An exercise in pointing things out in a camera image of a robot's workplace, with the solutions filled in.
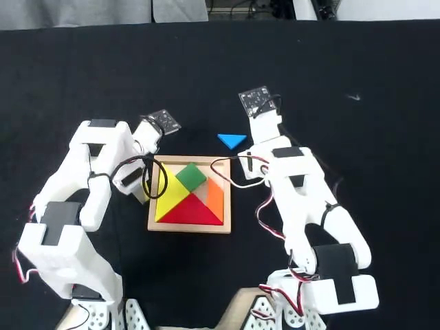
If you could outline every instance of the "yellow triangle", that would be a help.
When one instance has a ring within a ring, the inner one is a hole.
[[[157,200],[155,222],[158,222],[166,213],[171,211],[172,208],[190,194],[173,172],[165,166],[164,168],[168,176],[168,187],[165,193]],[[161,171],[159,173],[159,189],[157,191],[162,191],[164,188],[164,176]]]

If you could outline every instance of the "black cloth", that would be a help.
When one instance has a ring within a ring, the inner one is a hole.
[[[429,271],[439,265],[439,35],[440,21],[0,32],[1,328],[53,329],[69,304],[35,274],[20,285],[10,250],[83,120],[134,129],[139,115],[168,109],[182,130],[161,154],[234,155],[251,139],[229,151],[216,134],[250,134],[237,94],[261,85],[283,96],[292,135],[344,175],[339,202],[371,247],[362,272],[374,275],[380,306],[337,315],[332,328],[427,328],[439,319],[428,307],[439,293]],[[236,162],[232,176],[244,181]],[[146,209],[119,195],[90,237],[119,271],[117,218],[126,296],[152,325],[213,327],[239,288],[287,265],[283,244],[254,218],[266,195],[232,189],[230,235],[146,232]],[[281,229],[275,207],[262,216]]]

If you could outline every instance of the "blue triangle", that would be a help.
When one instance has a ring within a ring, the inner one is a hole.
[[[224,143],[229,149],[233,149],[244,141],[247,135],[235,135],[235,134],[217,134],[217,137]]]

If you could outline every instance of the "wooden tray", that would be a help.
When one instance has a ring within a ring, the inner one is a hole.
[[[189,163],[195,163],[199,170],[207,177],[213,179],[219,187],[223,189],[223,225],[188,225],[188,224],[176,224],[176,223],[160,223],[155,222],[156,213],[156,199],[150,200],[150,208],[148,211],[147,229],[159,230],[167,232],[209,232],[209,233],[231,233],[231,188],[230,183],[222,179],[215,174],[210,164],[213,160],[219,157],[206,157],[206,156],[163,156],[156,155],[155,159],[159,160],[171,171],[179,171],[183,169]],[[226,177],[230,177],[230,160],[218,161],[214,165],[216,171],[224,174]],[[157,194],[157,187],[159,183],[159,166],[153,165],[153,173],[151,176],[151,194]]]

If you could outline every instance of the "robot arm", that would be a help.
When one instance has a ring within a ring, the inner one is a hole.
[[[77,190],[88,188],[90,194],[80,211],[80,222],[88,232],[98,230],[111,190],[107,177],[93,177],[91,173],[110,176],[123,160],[135,155],[155,153],[159,137],[160,134],[145,120],[141,121],[133,135],[126,122],[82,122],[71,139],[69,152],[63,163],[34,199],[37,221],[40,222],[50,201],[65,201]],[[143,170],[144,163],[138,159],[121,168],[113,179],[121,193],[132,193],[142,203],[145,202],[140,184]]]
[[[263,107],[266,102],[261,103],[269,97],[265,87],[240,94],[254,145],[239,155],[258,156],[269,162],[267,170],[263,170],[261,161],[240,158],[246,179],[264,177],[272,190],[283,220],[287,255],[302,272],[319,275],[319,280],[303,283],[303,305],[320,314],[376,308],[379,300],[374,278],[358,274],[371,263],[368,244],[350,214],[333,196],[313,153],[308,148],[292,146],[289,138],[280,134],[282,118],[275,104],[269,102]],[[254,100],[259,100],[261,106],[252,103]],[[326,230],[339,244],[311,247],[305,235],[308,223]],[[282,287],[292,296],[298,289],[295,278],[275,273],[268,284]]]
[[[92,300],[87,305],[99,305],[118,316],[122,278],[95,251],[86,232],[101,226],[111,184],[145,202],[142,160],[126,164],[116,174],[113,171],[130,157],[155,153],[160,137],[147,120],[141,121],[133,135],[126,122],[113,120],[84,121],[76,130],[66,158],[35,197],[36,223],[25,225],[18,246],[61,298],[75,298],[72,301],[77,303]],[[82,188],[89,189],[83,206],[65,201]],[[117,319],[112,317],[112,329],[116,329]]]

